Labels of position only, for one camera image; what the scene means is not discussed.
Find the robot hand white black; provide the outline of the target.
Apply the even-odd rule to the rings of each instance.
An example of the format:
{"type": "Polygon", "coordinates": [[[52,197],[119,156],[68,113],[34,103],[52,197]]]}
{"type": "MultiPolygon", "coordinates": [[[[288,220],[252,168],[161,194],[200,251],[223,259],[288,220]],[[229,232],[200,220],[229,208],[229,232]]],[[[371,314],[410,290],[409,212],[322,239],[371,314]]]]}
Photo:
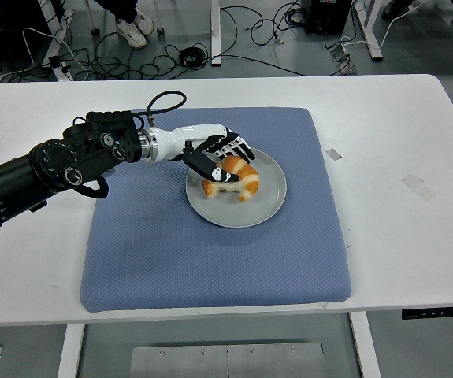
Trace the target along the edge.
{"type": "Polygon", "coordinates": [[[236,182],[239,178],[216,166],[209,157],[210,154],[219,159],[239,156],[247,163],[255,159],[247,142],[222,124],[184,126],[170,132],[148,128],[147,132],[151,142],[151,161],[181,160],[201,177],[212,182],[236,182]]]}

